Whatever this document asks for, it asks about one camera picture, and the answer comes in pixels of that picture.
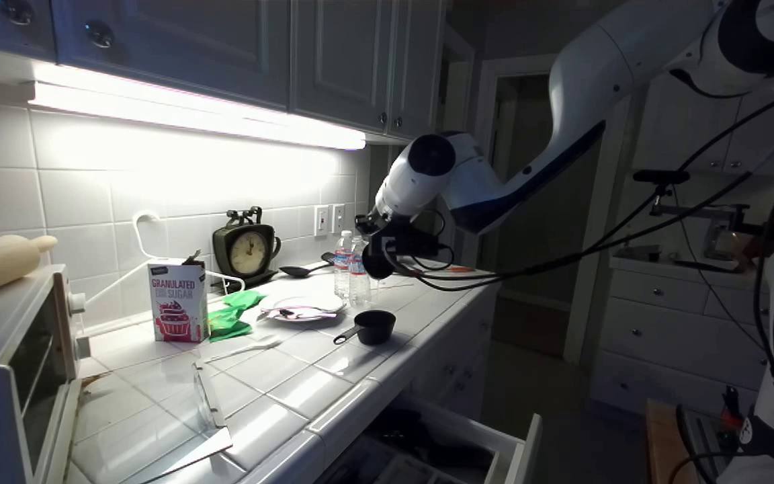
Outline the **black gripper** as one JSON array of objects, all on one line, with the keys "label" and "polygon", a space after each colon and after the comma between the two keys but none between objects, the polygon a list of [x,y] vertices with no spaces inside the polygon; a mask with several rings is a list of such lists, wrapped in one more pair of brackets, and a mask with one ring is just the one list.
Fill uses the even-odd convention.
[{"label": "black gripper", "polygon": [[355,230],[369,242],[389,239],[394,256],[433,258],[444,249],[436,233],[423,230],[408,214],[366,213],[355,217]]}]

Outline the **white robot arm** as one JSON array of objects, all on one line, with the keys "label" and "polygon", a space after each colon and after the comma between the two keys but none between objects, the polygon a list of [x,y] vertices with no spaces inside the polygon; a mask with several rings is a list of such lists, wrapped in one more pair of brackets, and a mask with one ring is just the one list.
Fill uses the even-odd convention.
[{"label": "white robot arm", "polygon": [[358,217],[366,270],[382,278],[394,270],[397,256],[439,249],[412,225],[433,198],[444,198],[451,219],[471,233],[494,227],[585,152],[613,104],[659,73],[714,100],[774,81],[774,0],[626,0],[585,26],[548,73],[550,137],[509,182],[471,133],[419,133],[393,160],[374,209]]}]

